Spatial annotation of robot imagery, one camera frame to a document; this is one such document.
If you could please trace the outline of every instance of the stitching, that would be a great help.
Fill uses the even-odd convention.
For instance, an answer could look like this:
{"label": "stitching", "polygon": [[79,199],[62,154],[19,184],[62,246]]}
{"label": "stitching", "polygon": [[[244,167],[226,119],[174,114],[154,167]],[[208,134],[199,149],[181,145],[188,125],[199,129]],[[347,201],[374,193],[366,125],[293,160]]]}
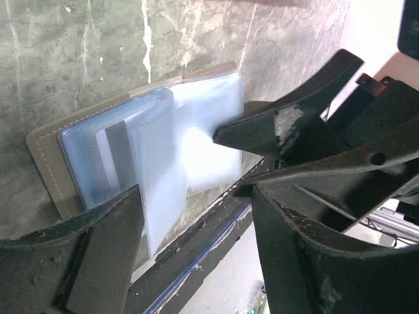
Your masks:
{"label": "stitching", "polygon": [[[218,71],[218,70],[220,70],[220,69],[227,68],[227,67],[231,67],[231,65],[223,65],[223,66],[220,66],[220,67],[216,67],[216,68],[211,69],[211,70],[209,70],[209,71],[207,71],[207,72],[203,72],[203,73],[199,73],[199,74],[193,75],[193,76],[191,76],[191,77],[189,77],[189,78],[187,78],[187,79],[185,79],[185,80],[182,80],[182,81],[183,81],[183,82],[188,82],[188,81],[190,81],[191,79],[194,79],[194,78],[196,78],[196,77],[201,77],[201,76],[203,76],[203,75],[207,75],[207,74],[210,74],[210,73],[212,73],[212,72],[215,72],[215,71]],[[57,183],[57,181],[56,181],[56,179],[55,179],[55,176],[54,176],[54,174],[52,173],[52,170],[51,170],[51,168],[50,168],[50,165],[49,165],[49,163],[48,163],[48,160],[46,159],[46,156],[45,156],[45,154],[44,154],[44,152],[43,152],[43,150],[42,150],[42,147],[41,147],[41,146],[40,146],[40,144],[39,144],[39,141],[40,141],[41,139],[43,139],[44,137],[48,137],[49,135],[52,135],[52,134],[54,134],[54,133],[57,133],[57,132],[61,131],[62,129],[64,129],[64,128],[68,127],[68,126],[73,125],[74,123],[77,123],[77,122],[83,121],[83,120],[85,120],[86,118],[88,118],[88,117],[90,117],[90,116],[94,116],[94,115],[96,115],[96,114],[98,114],[98,113],[100,113],[100,112],[102,112],[102,111],[104,111],[104,110],[107,110],[107,109],[109,109],[109,108],[111,108],[111,107],[117,106],[117,105],[119,105],[120,103],[122,103],[122,102],[124,102],[124,101],[126,101],[126,100],[127,100],[127,99],[124,99],[124,100],[122,100],[122,101],[119,101],[118,103],[114,103],[113,105],[110,105],[110,106],[108,106],[108,107],[106,107],[106,108],[103,108],[103,109],[101,109],[101,110],[99,110],[99,111],[96,111],[96,112],[94,112],[94,113],[92,113],[92,114],[88,114],[88,115],[86,115],[86,116],[83,116],[83,117],[81,117],[80,119],[75,120],[75,121],[72,121],[71,123],[66,124],[65,126],[62,126],[62,127],[58,128],[57,130],[53,130],[53,131],[52,131],[52,132],[50,132],[50,133],[44,134],[44,135],[40,136],[40,137],[37,139],[37,146],[38,146],[39,152],[40,152],[40,153],[42,154],[42,156],[43,156],[43,160],[44,160],[44,162],[45,162],[45,165],[46,165],[46,166],[47,166],[47,168],[48,168],[48,172],[50,173],[51,179],[52,179],[52,181],[54,182],[54,185],[55,185],[55,187],[57,188],[57,191],[58,191],[58,193],[59,193],[59,195],[60,195],[60,197],[61,197],[61,200],[63,201],[63,203],[64,203],[64,205],[65,205],[65,208],[67,209],[67,212],[68,212],[68,214],[69,214],[69,216],[70,216],[70,217],[73,217],[73,215],[71,214],[70,209],[69,209],[69,207],[68,207],[68,204],[67,204],[67,202],[65,201],[65,199],[64,199],[64,197],[63,197],[63,195],[62,195],[62,192],[61,192],[61,190],[60,190],[60,187],[58,186],[58,183]]]}

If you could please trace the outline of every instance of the black wire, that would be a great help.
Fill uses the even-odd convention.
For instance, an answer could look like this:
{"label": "black wire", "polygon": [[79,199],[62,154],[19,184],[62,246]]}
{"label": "black wire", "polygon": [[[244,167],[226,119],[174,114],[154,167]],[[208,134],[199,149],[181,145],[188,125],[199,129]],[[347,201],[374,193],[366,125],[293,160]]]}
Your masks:
{"label": "black wire", "polygon": [[405,241],[403,241],[403,240],[412,241],[413,243],[419,244],[419,242],[417,242],[417,241],[414,241],[414,240],[408,239],[408,238],[406,238],[406,237],[401,237],[400,235],[397,235],[397,234],[392,234],[391,232],[387,232],[387,231],[384,231],[384,230],[380,230],[380,229],[378,229],[378,228],[375,226],[374,222],[373,222],[373,221],[371,221],[369,218],[367,218],[367,221],[368,221],[369,223],[371,223],[371,224],[373,225],[373,227],[372,227],[372,226],[370,226],[370,225],[369,225],[369,223],[368,223],[368,224],[365,224],[364,222],[361,222],[361,221],[360,221],[359,223],[360,223],[361,225],[363,225],[364,227],[367,227],[367,228],[369,228],[369,229],[371,229],[371,230],[378,231],[378,232],[381,232],[382,234],[386,234],[387,236],[392,237],[392,238],[395,240],[395,243],[394,243],[393,247],[395,247],[395,246],[397,245],[397,240],[399,240],[400,242],[402,242],[402,243],[404,243],[404,244],[407,244],[407,245],[412,245],[412,243],[408,243],[408,242],[405,242]]}

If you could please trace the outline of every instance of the marbled table surface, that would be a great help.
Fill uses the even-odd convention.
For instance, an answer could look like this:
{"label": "marbled table surface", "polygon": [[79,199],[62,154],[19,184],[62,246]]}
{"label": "marbled table surface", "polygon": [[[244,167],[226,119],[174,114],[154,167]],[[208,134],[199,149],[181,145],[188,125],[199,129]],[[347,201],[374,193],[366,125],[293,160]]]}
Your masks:
{"label": "marbled table surface", "polygon": [[[224,61],[273,101],[338,49],[350,0],[0,0],[0,237],[60,217],[26,147],[36,127]],[[259,160],[244,154],[246,172]],[[197,194],[169,238],[227,186]]]}

